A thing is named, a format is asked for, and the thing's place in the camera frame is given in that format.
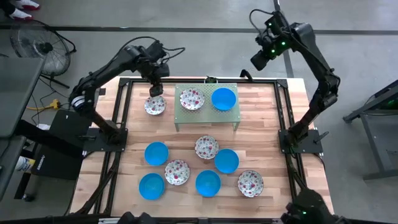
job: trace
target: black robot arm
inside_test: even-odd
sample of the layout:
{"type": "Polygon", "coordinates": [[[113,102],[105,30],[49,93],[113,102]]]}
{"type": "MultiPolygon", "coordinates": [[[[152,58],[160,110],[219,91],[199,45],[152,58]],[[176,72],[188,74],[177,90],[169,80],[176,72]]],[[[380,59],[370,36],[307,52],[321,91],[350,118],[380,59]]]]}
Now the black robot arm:
{"type": "Polygon", "coordinates": [[[340,78],[333,74],[315,43],[315,34],[308,23],[293,23],[289,25],[280,11],[272,13],[272,17],[265,22],[267,29],[259,32],[256,42],[262,49],[251,59],[253,65],[262,70],[269,60],[288,49],[298,51],[310,67],[318,80],[318,88],[315,91],[309,105],[309,110],[303,118],[293,124],[285,136],[285,143],[296,146],[308,135],[308,126],[325,109],[337,101],[337,91],[340,78]]]}
{"type": "Polygon", "coordinates": [[[82,78],[69,97],[69,103],[81,116],[94,122],[106,136],[109,143],[117,144],[120,131],[112,121],[106,121],[94,109],[94,94],[97,88],[109,82],[126,70],[138,71],[141,77],[152,84],[151,96],[163,94],[162,77],[169,76],[169,66],[157,61],[166,56],[163,44],[155,40],[148,48],[127,45],[122,47],[113,59],[99,70],[82,78]]]}

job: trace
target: green tray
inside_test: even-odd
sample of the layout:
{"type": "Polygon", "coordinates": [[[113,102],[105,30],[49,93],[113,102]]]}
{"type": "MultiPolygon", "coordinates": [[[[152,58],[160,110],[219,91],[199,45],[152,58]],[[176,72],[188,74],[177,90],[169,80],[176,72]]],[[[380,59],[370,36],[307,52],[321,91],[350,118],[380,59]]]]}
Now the green tray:
{"type": "Polygon", "coordinates": [[[177,131],[179,131],[179,124],[193,123],[232,123],[234,131],[236,131],[241,121],[237,83],[176,84],[174,98],[174,124],[177,131]],[[180,95],[187,88],[197,88],[205,94],[205,103],[201,108],[188,110],[181,105],[180,95]],[[236,95],[236,103],[229,111],[220,111],[211,103],[211,95],[218,88],[229,88],[236,95]]]}

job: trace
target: wooden tabletop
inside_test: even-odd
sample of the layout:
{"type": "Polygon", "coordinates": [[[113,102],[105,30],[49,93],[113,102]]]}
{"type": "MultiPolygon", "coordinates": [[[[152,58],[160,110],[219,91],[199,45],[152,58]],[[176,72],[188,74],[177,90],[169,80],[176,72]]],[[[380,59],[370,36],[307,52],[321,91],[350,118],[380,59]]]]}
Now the wooden tabletop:
{"type": "MultiPolygon", "coordinates": [[[[118,81],[119,78],[115,78],[105,84],[106,94],[98,100],[96,110],[107,119],[113,113],[118,81]]],[[[290,78],[287,81],[293,113],[298,121],[308,110],[304,82],[301,78],[290,78]]],[[[147,212],[153,217],[279,218],[285,212],[291,196],[285,157],[279,149],[277,131],[280,127],[272,85],[238,84],[241,123],[235,133],[232,125],[227,123],[181,124],[180,132],[177,133],[174,126],[174,84],[164,84],[163,97],[167,100],[167,108],[160,116],[151,116],[144,111],[149,87],[149,84],[136,83],[132,88],[127,119],[129,134],[119,166],[112,216],[121,216],[130,211],[133,215],[147,212]],[[213,160],[200,159],[195,154],[195,141],[203,135],[213,136],[219,142],[220,149],[230,148],[238,153],[240,164],[236,172],[221,174],[215,169],[213,160]],[[164,176],[167,164],[154,167],[145,161],[144,150],[153,141],[162,141],[169,147],[168,161],[186,161],[191,168],[191,175],[187,183],[181,186],[166,182],[163,196],[149,201],[140,196],[139,181],[150,172],[164,176]],[[195,189],[196,176],[205,169],[214,170],[221,177],[222,187],[212,198],[202,197],[195,189]],[[255,198],[246,198],[237,187],[239,174],[249,169],[260,173],[264,180],[264,190],[255,198]]],[[[285,109],[283,92],[280,92],[285,109]]],[[[119,121],[122,110],[123,106],[120,108],[119,121]]],[[[83,206],[97,187],[103,157],[104,153],[96,152],[83,161],[71,212],[83,206]]],[[[303,154],[302,157],[308,187],[323,196],[333,213],[321,162],[310,154],[303,154]]],[[[107,195],[108,189],[105,189],[103,207],[107,195]]]]}

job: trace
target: fan grille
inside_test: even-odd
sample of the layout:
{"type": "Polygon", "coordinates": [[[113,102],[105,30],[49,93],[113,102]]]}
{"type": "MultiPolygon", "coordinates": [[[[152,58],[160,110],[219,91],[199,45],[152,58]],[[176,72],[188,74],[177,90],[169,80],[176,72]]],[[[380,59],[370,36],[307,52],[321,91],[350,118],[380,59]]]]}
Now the fan grille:
{"type": "Polygon", "coordinates": [[[45,60],[43,75],[64,74],[70,65],[69,49],[55,32],[39,21],[16,22],[11,27],[11,45],[19,57],[45,60]]]}

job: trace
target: concrete floor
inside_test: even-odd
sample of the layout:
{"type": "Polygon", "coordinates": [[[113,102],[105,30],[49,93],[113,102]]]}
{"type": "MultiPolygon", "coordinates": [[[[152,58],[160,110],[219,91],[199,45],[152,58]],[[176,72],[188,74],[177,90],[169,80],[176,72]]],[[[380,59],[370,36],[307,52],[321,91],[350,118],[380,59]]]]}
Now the concrete floor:
{"type": "MultiPolygon", "coordinates": [[[[108,27],[196,27],[251,28],[251,9],[272,11],[271,0],[53,0],[43,3],[33,15],[55,26],[108,27]]],[[[381,0],[281,1],[281,8],[290,22],[309,22],[321,30],[398,30],[395,12],[398,2],[381,0]]],[[[255,15],[260,26],[267,16],[255,15]]],[[[258,50],[255,34],[184,33],[184,32],[61,32],[74,41],[78,52],[66,74],[59,77],[73,86],[89,71],[99,69],[125,41],[140,35],[151,35],[166,47],[184,46],[186,52],[169,63],[172,76],[235,77],[248,69],[255,77],[286,77],[283,57],[255,71],[249,59],[258,50]]],[[[136,44],[147,45],[148,41],[136,44]]],[[[398,223],[398,178],[364,182],[362,176],[377,171],[361,122],[345,124],[341,119],[361,106],[366,99],[397,79],[398,40],[394,35],[318,35],[317,44],[329,65],[341,77],[339,100],[315,121],[320,131],[330,134],[322,141],[325,151],[326,176],[337,215],[348,218],[398,223]]],[[[8,33],[0,32],[0,53],[16,57],[8,41],[8,33]]],[[[315,78],[303,58],[289,52],[294,77],[304,78],[308,95],[317,87],[315,78]]],[[[67,94],[68,90],[53,85],[67,94]]],[[[36,99],[50,93],[39,82],[36,99]]],[[[65,99],[56,96],[61,102],[65,99]]],[[[45,99],[48,104],[53,97],[45,99]]],[[[30,120],[33,111],[26,111],[30,120]]],[[[40,114],[40,122],[50,124],[54,111],[40,114]]],[[[0,202],[0,220],[63,215],[73,192],[74,182],[35,178],[28,191],[37,200],[25,203],[13,200],[18,178],[15,174],[6,197],[0,202]]]]}

